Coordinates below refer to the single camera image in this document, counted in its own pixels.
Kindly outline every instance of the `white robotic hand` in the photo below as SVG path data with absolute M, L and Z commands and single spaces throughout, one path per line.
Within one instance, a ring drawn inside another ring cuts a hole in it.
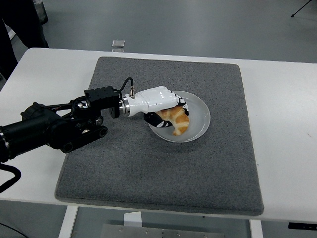
M 145 113 L 144 119 L 155 127 L 170 126 L 169 122 L 163 121 L 157 114 L 160 110 L 182 106 L 188 115 L 188 105 L 184 99 L 164 86 L 147 89 L 131 97 L 129 94 L 123 95 L 121 111 L 131 117 L 138 112 Z

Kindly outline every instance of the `ceramic plate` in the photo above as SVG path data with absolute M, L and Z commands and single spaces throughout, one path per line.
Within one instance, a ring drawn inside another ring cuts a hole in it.
M 173 91 L 181 96 L 188 104 L 189 110 L 189 126 L 184 134 L 175 136 L 173 135 L 174 127 L 157 128 L 149 124 L 152 131 L 164 140 L 170 142 L 189 142 L 196 140 L 202 136 L 208 129 L 210 124 L 210 112 L 207 105 L 196 95 L 183 92 Z

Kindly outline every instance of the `croissant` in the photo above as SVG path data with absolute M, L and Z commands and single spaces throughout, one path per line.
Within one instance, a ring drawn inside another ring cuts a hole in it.
M 173 135 L 182 135 L 188 128 L 189 117 L 185 114 L 185 110 L 181 106 L 161 110 L 156 112 L 163 120 L 170 121 L 175 130 Z

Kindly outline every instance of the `person's leg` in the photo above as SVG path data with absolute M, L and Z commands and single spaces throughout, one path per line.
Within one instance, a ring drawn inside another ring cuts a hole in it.
M 0 17 L 0 73 L 8 79 L 17 64 L 8 31 Z
M 48 48 L 43 28 L 32 0 L 0 0 L 1 16 L 22 43 L 28 47 Z

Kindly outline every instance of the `gray mat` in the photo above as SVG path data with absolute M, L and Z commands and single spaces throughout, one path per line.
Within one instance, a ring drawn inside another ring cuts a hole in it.
M 239 67 L 102 57 L 90 88 L 160 85 L 199 96 L 207 132 L 187 143 L 156 136 L 143 115 L 112 119 L 108 134 L 66 156 L 55 196 L 66 202 L 190 213 L 259 215 L 264 206 Z

